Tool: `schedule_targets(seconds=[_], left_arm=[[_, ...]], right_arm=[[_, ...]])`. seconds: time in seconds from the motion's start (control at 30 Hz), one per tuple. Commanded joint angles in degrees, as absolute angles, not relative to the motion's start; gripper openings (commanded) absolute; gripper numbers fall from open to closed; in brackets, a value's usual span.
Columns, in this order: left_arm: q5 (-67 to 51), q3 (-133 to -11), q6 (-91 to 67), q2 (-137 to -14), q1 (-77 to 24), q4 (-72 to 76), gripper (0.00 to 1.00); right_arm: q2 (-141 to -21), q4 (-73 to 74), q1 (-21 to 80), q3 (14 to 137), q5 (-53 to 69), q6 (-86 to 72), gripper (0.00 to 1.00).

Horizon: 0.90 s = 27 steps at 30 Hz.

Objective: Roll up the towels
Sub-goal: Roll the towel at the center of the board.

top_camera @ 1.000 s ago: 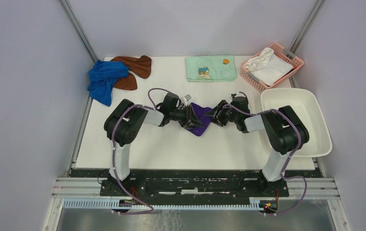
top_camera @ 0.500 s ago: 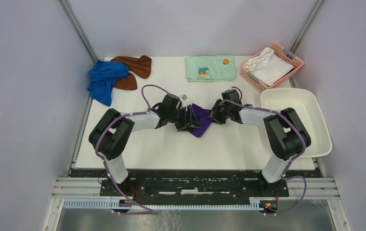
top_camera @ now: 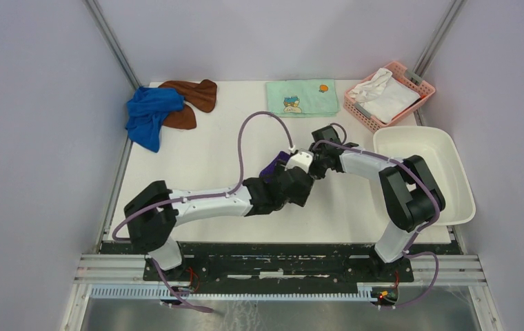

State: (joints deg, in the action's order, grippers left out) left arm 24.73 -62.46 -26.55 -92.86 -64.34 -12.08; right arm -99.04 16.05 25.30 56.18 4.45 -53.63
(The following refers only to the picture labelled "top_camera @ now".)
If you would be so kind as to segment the purple towel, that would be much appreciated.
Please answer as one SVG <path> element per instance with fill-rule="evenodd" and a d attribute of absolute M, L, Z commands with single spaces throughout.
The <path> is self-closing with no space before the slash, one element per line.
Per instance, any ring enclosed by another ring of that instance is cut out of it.
<path fill-rule="evenodd" d="M 290 154 L 280 151 L 275 158 L 259 173 L 259 177 L 266 183 L 269 183 L 276 174 L 279 166 L 284 166 L 290 159 Z"/>

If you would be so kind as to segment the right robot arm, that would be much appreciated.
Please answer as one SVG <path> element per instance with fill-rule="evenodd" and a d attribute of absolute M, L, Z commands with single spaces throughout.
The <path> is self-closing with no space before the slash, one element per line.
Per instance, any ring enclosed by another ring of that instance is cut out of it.
<path fill-rule="evenodd" d="M 393 159 L 343 143 L 333 126 L 315 130 L 312 138 L 310 170 L 316 178 L 332 170 L 380 186 L 390 222 L 372 248 L 367 270 L 376 281 L 388 280 L 396 271 L 394 262 L 407 254 L 420 231 L 435 223 L 446 207 L 430 168 L 419 155 Z"/>

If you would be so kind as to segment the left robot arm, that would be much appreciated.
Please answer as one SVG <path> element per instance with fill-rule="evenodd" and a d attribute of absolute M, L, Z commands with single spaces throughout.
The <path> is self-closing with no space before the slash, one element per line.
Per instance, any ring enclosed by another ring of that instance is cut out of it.
<path fill-rule="evenodd" d="M 314 179 L 303 168 L 279 168 L 266 178 L 243 181 L 234 193 L 171 190 L 164 180 L 155 181 L 124 208 L 128 241 L 140 254 L 157 261 L 169 280 L 181 279 L 187 263 L 179 244 L 171 238 L 178 225 L 214 217 L 250 217 L 279 211 L 288 203 L 303 207 Z"/>

